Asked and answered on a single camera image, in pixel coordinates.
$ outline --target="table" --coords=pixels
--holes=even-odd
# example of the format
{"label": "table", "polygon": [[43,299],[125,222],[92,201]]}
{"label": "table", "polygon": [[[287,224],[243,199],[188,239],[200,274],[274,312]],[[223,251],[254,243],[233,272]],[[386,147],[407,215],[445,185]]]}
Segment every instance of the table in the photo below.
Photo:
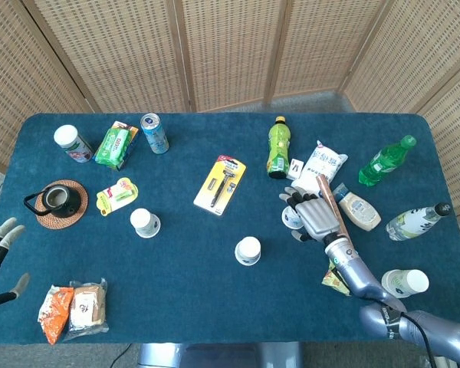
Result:
{"label": "table", "polygon": [[[75,125],[97,147],[115,120],[139,126],[141,113],[38,114],[18,135],[0,198],[0,224],[10,216],[27,227],[0,270],[0,291],[28,271],[31,282],[20,299],[0,306],[0,343],[45,343],[37,323],[51,284],[106,278],[108,333],[75,343],[235,343],[257,341],[368,340],[358,319],[365,301],[346,298],[320,284],[328,260],[323,246],[295,241],[281,222],[278,198],[288,180],[268,178],[268,131],[275,114],[160,114],[170,142],[163,155],[151,152],[143,136],[126,166],[76,163],[53,141],[63,124]],[[449,202],[427,123],[413,114],[286,113],[290,157],[306,161],[316,140],[349,159],[332,187],[344,182],[372,203],[383,220],[364,232],[346,219],[353,243],[380,279],[394,268],[420,268],[427,292],[404,299],[408,310],[425,310],[460,322],[460,232],[455,216],[425,235],[390,241],[385,224],[407,209]],[[357,182],[362,165],[386,144],[412,134],[418,145],[405,164],[379,185]],[[247,165],[234,198],[219,218],[192,204],[220,154]],[[95,194],[129,177],[136,201],[106,218]],[[64,230],[42,228],[22,199],[57,179],[75,179],[89,193],[85,216]],[[142,239],[130,213],[147,208],[162,228]],[[234,256],[237,242],[253,235],[262,243],[252,267]]]}

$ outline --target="gray floor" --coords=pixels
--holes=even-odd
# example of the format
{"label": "gray floor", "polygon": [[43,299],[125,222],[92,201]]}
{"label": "gray floor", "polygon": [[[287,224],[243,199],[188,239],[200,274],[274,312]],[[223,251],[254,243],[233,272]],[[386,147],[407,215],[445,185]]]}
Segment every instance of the gray floor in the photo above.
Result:
{"label": "gray floor", "polygon": [[[304,97],[280,98],[265,107],[253,103],[228,111],[275,113],[326,113],[353,111],[348,101],[333,93]],[[75,367],[107,368],[124,350],[123,344],[47,344],[27,346],[0,346],[1,368]],[[139,345],[117,361],[116,368],[136,366]],[[370,343],[307,343],[304,363],[306,368],[331,367],[406,367],[420,368],[424,350],[402,341]],[[192,348],[182,361],[182,368],[253,368],[254,352],[251,346],[199,346]]]}

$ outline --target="small white bottle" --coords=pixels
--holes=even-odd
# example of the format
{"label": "small white bottle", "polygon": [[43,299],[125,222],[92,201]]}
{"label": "small white bottle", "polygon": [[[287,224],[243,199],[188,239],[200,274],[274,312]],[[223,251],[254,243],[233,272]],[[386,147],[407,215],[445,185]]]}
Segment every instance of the small white bottle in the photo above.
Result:
{"label": "small white bottle", "polygon": [[386,224],[385,230],[392,240],[412,239],[427,232],[451,212],[452,207],[448,203],[438,203],[424,209],[410,209]]}
{"label": "small white bottle", "polygon": [[368,232],[380,223],[380,215],[374,207],[363,198],[350,192],[343,182],[335,188],[332,194],[334,200],[354,225]]}

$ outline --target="small box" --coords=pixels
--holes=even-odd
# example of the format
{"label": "small box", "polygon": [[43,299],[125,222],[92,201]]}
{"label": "small box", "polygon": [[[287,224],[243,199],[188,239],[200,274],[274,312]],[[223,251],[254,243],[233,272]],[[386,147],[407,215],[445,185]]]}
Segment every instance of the small box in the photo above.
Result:
{"label": "small box", "polygon": [[[112,170],[120,171],[123,168],[128,157],[130,156],[131,151],[133,151],[133,148],[136,145],[136,142],[138,141],[140,130],[134,126],[131,126],[125,123],[121,123],[120,121],[117,121],[117,120],[114,122],[111,128],[128,129],[130,131],[130,143],[128,144],[128,147],[126,148],[126,152],[124,153],[123,161],[121,161],[121,163],[118,165],[105,165],[107,167],[110,167]],[[99,148],[97,148],[97,151],[94,155],[94,160],[95,160],[95,157],[98,151],[99,151]]]}
{"label": "small box", "polygon": [[300,178],[301,170],[304,168],[304,162],[299,159],[292,159],[290,163],[290,169],[286,177],[290,180],[296,180]]}

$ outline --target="green tea bottle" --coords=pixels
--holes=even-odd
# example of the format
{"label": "green tea bottle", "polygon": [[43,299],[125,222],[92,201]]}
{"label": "green tea bottle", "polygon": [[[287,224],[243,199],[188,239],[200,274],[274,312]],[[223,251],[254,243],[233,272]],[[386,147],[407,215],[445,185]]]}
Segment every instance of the green tea bottle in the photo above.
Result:
{"label": "green tea bottle", "polygon": [[407,153],[415,145],[416,138],[404,136],[400,143],[382,149],[360,170],[360,183],[365,186],[376,185],[384,176],[404,163]]}
{"label": "green tea bottle", "polygon": [[291,133],[284,117],[277,117],[276,123],[269,130],[268,175],[273,179],[284,179],[290,169],[288,147]]}

